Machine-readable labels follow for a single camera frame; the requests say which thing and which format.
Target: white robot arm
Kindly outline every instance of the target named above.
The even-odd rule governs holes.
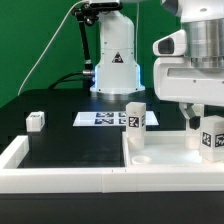
[[[182,29],[157,42],[154,66],[160,99],[224,106],[224,2],[163,0]]]
[[[145,90],[134,58],[134,25],[121,9],[119,0],[90,0],[82,8],[87,25],[100,23],[101,58],[95,67],[95,85],[90,88],[93,97],[127,100]]]

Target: white cube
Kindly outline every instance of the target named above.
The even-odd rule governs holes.
[[[211,162],[224,160],[224,118],[201,118],[200,155]]]
[[[27,132],[40,132],[44,124],[44,112],[32,112],[26,119]]]
[[[130,148],[144,149],[146,104],[131,102],[126,105],[126,132]]]

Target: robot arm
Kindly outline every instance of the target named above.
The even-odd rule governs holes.
[[[175,16],[180,16],[182,13],[183,0],[161,0],[161,5]]]

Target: black tabletop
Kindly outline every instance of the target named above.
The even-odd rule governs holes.
[[[184,130],[177,103],[159,101],[153,90],[145,102],[159,122],[147,130]],[[0,152],[17,135],[27,135],[25,119],[44,111],[46,125],[29,134],[30,152],[23,168],[122,167],[124,127],[73,127],[77,112],[124,111],[129,101],[92,99],[84,90],[32,90],[0,109]],[[224,115],[206,107],[206,115]],[[224,223],[224,192],[139,192],[113,194],[0,195],[2,223]]]

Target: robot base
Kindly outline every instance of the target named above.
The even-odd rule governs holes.
[[[91,97],[103,99],[103,100],[110,100],[110,101],[125,101],[131,100],[139,97],[145,96],[145,88],[141,88],[136,90],[135,92],[130,93],[106,93],[106,92],[96,92],[93,91],[91,88]]]

